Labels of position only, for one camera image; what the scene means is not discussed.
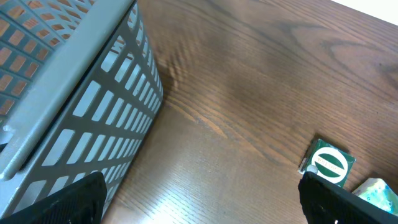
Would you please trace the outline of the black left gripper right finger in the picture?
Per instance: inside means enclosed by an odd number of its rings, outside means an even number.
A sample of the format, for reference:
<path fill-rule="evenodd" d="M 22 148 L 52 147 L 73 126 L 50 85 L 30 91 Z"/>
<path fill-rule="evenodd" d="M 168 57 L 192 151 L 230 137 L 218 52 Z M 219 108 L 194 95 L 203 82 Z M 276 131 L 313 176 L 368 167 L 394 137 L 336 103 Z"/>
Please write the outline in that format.
<path fill-rule="evenodd" d="M 298 189 L 303 214 L 309 224 L 397 224 L 397 216 L 313 172 L 304 173 Z"/>

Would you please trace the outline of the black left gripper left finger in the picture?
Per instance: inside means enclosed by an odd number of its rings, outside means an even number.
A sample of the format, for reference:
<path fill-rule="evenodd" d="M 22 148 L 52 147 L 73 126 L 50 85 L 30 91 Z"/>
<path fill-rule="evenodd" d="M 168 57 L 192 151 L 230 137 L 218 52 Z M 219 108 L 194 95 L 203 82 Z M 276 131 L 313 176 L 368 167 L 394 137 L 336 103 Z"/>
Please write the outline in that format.
<path fill-rule="evenodd" d="M 33 205 L 1 219 L 3 224 L 97 224 L 107 196 L 104 175 L 94 172 Z"/>

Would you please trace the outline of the round black white container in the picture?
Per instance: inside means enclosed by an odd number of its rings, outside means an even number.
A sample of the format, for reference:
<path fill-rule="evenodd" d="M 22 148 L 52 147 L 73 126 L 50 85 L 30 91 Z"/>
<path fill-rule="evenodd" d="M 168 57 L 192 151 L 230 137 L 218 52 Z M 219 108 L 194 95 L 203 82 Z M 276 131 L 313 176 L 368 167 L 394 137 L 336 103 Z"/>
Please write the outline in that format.
<path fill-rule="evenodd" d="M 355 162 L 356 158 L 347 152 L 322 139 L 314 139 L 298 167 L 298 173 L 313 172 L 343 188 Z"/>

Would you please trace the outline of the teal gum box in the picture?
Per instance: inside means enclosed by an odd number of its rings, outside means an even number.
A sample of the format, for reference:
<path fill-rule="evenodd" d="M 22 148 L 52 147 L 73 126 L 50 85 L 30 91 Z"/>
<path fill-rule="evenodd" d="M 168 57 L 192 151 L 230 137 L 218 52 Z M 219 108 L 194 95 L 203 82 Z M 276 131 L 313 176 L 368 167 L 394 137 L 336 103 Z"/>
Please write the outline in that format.
<path fill-rule="evenodd" d="M 397 194 L 380 178 L 368 178 L 353 191 L 361 199 L 397 216 Z"/>

